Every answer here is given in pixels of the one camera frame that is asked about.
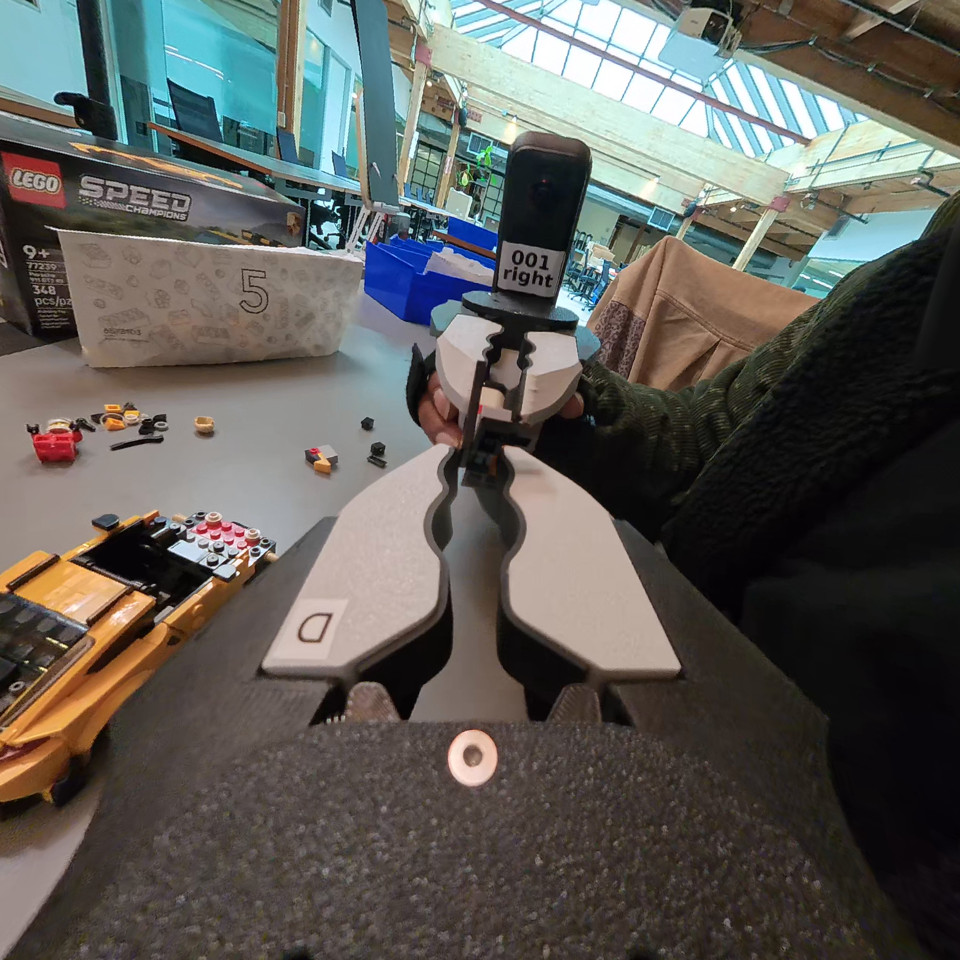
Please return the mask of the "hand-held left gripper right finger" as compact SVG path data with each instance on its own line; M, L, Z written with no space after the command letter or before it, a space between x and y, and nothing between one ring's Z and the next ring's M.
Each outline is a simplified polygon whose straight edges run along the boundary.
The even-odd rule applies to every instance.
M611 514L521 448L504 448L495 514L506 553L496 650L527 717L544 721L567 688L598 712L612 687L664 684L683 666Z

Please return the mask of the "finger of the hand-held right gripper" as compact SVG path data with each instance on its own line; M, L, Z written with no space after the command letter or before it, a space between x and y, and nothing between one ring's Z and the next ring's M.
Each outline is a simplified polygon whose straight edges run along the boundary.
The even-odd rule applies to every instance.
M571 333L527 331L519 346L502 347L490 366L490 387L500 407L490 407L496 443L535 443L546 422L574 395L582 375L576 338Z
M474 379L481 366L480 391L496 390L490 378L487 353L496 334L496 323L475 315L457 315L438 337L436 370L440 386L459 412L464 425L472 409Z

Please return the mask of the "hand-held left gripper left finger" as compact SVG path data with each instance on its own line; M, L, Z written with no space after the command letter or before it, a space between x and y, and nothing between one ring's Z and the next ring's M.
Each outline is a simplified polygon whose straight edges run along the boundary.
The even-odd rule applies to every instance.
M350 693L376 683L402 719L452 650L450 570L457 451L437 444L340 511L262 662L271 678Z

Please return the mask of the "red grey lego subassembly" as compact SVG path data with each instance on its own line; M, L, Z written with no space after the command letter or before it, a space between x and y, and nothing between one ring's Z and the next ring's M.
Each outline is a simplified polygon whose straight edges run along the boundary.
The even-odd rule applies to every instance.
M463 487L482 488L496 484L501 427L510 421L504 402L504 392L484 383L483 373L477 373L467 393L462 415Z

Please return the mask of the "person's right forearm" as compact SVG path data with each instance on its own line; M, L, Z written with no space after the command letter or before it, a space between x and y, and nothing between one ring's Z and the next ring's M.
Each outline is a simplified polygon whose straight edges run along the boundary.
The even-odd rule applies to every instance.
M774 339L679 391L583 368L588 451L578 483L646 536L729 511L753 532L852 483L867 466L958 411L958 372L912 354L958 224L946 201L913 243L850 273Z

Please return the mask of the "yellow lego car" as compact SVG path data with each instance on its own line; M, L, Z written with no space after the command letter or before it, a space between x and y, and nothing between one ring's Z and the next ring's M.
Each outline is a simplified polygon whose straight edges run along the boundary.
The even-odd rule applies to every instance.
M1 576L1 802L62 807L114 715L273 562L277 543L217 511L95 517L64 554Z

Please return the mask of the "grey black lego piece pile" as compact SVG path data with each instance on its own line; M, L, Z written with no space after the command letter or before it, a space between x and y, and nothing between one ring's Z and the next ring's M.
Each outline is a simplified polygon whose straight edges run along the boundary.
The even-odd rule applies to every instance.
M147 439L162 436L170 428L166 414L143 413L132 402L105 404L98 412L76 416L74 423L77 429L88 432L101 428L109 432L133 430L138 437Z

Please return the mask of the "red black lego piece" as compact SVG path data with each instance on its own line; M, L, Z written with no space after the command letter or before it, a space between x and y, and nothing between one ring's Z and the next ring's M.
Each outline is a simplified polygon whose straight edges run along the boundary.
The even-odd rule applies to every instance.
M43 430L39 423L27 423L25 429L39 462L72 464L76 461L78 447L83 440L76 420L55 417L48 420Z

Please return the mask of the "blue storage bin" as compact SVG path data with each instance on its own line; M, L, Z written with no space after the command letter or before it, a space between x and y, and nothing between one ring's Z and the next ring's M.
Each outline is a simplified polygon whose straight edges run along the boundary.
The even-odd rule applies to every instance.
M450 237L484 251L495 252L498 246L496 231L452 215L448 217L447 233Z
M365 245L365 292L394 316L429 326L433 310L462 295L490 290L493 259L440 241L393 236Z

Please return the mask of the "tan cloth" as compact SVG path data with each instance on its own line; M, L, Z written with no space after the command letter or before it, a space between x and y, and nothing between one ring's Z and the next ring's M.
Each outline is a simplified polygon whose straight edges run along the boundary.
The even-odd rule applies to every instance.
M587 327L607 369L678 391L751 354L816 304L669 236L618 273Z

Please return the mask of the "black standing panel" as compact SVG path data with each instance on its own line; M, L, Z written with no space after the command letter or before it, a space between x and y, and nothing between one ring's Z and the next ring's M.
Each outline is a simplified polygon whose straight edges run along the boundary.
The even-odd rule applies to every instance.
M382 1L350 1L361 64L362 91L357 100L358 182L363 210L347 240L360 252L362 231L371 220L376 230L386 215L401 212L397 121L389 21Z

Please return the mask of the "white ceiling projector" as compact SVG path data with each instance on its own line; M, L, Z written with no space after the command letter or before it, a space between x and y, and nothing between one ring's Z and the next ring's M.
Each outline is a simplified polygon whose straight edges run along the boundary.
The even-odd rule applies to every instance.
M744 17L742 2L691 2L680 12L656 58L662 66L704 83L738 51Z

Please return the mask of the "pale background table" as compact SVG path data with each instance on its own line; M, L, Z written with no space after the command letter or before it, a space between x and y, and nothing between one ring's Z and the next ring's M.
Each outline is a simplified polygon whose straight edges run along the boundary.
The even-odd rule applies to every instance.
M202 136L150 122L147 127L158 135L164 135L180 146L189 146L206 155L215 156L224 162L237 165L247 171L256 171L274 180L283 180L320 189L341 191L354 196L361 195L359 181L331 174L306 165L286 162L265 154L234 148Z

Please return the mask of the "black background chair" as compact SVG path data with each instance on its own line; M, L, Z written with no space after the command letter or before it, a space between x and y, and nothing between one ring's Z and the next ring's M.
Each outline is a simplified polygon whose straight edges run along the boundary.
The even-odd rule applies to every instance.
M224 143L214 99L167 80L177 127L184 133L211 142Z

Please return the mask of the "black metal pole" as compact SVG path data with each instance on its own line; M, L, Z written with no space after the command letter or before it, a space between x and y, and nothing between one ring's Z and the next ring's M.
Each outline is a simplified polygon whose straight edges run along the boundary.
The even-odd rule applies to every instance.
M77 1L75 6L86 93L58 91L53 102L72 111L75 125L92 137L118 142L104 2Z

